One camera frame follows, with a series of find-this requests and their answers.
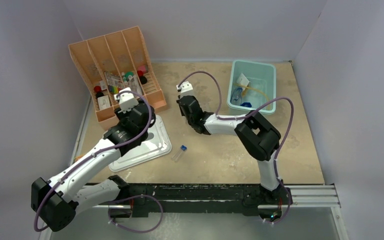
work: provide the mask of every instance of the plywood surface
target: plywood surface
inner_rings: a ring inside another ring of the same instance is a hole
[[[277,96],[292,99],[295,106],[294,121],[288,139],[278,157],[279,173],[286,184],[324,183],[319,159],[304,111],[301,95],[290,63],[274,64],[277,70]],[[102,182],[111,175],[120,175],[131,183],[258,183],[260,175],[257,162],[249,156],[240,140],[229,135],[203,135],[196,133],[181,117],[176,104],[176,85],[189,73],[202,70],[214,75],[223,94],[220,114],[228,114],[226,104],[232,64],[223,62],[169,62],[153,63],[156,78],[164,92],[168,109],[158,114],[162,117],[173,147],[170,154],[112,172],[108,167],[91,182]],[[204,110],[215,111],[218,105],[217,88],[204,74],[189,78],[195,95]],[[279,101],[276,112],[267,119],[283,135],[289,121],[288,102]],[[88,120],[81,153],[89,151],[102,137],[104,130],[91,114]],[[181,145],[188,147],[178,162],[171,156]]]

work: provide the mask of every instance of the teal bin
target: teal bin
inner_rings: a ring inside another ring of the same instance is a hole
[[[249,80],[246,92],[242,96],[242,90],[236,85],[237,79],[243,74]],[[227,105],[230,115],[247,114],[255,110],[267,101],[276,98],[276,67],[272,64],[235,60],[230,74]],[[250,103],[251,107],[241,106]],[[276,102],[266,106],[259,112],[273,114],[276,111]]]

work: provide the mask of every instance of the wall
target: wall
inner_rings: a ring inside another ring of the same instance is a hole
[[[294,70],[350,238],[384,239],[384,1],[329,0]]]
[[[296,57],[326,0],[64,0],[83,39],[140,26],[153,60]]]
[[[37,239],[30,187],[67,167],[88,93],[62,0],[0,0],[0,239]]]

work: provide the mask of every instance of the storage compartment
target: storage compartment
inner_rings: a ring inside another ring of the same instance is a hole
[[[92,95],[96,118],[104,130],[118,123],[114,110],[119,105],[113,93],[123,88],[130,87],[132,91],[143,95],[155,112],[167,106],[138,26],[73,43],[68,48],[74,65]],[[141,84],[138,69],[144,72],[147,80],[144,84]],[[94,90],[96,86],[100,86],[102,92],[109,96],[111,107],[100,109]]]
[[[246,87],[238,82],[241,74],[249,80]],[[276,98],[275,66],[245,60],[233,62],[227,95],[229,114],[246,114],[274,98]],[[266,106],[259,112],[262,114],[273,114],[275,111],[276,102]]]

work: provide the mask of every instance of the wooden organizer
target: wooden organizer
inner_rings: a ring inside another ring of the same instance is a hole
[[[119,122],[114,113],[119,105],[114,100],[113,94],[108,90],[103,92],[105,95],[110,95],[111,101],[111,107],[103,110],[99,109],[95,97],[94,87],[99,86],[100,81],[104,81],[108,89],[104,72],[120,77],[121,73],[136,74],[138,67],[147,66],[148,72],[144,76],[148,81],[141,85],[143,96],[155,112],[165,109],[166,99],[154,75],[144,36],[138,26],[73,43],[68,45],[68,48],[74,65],[92,95],[96,118],[104,130]]]

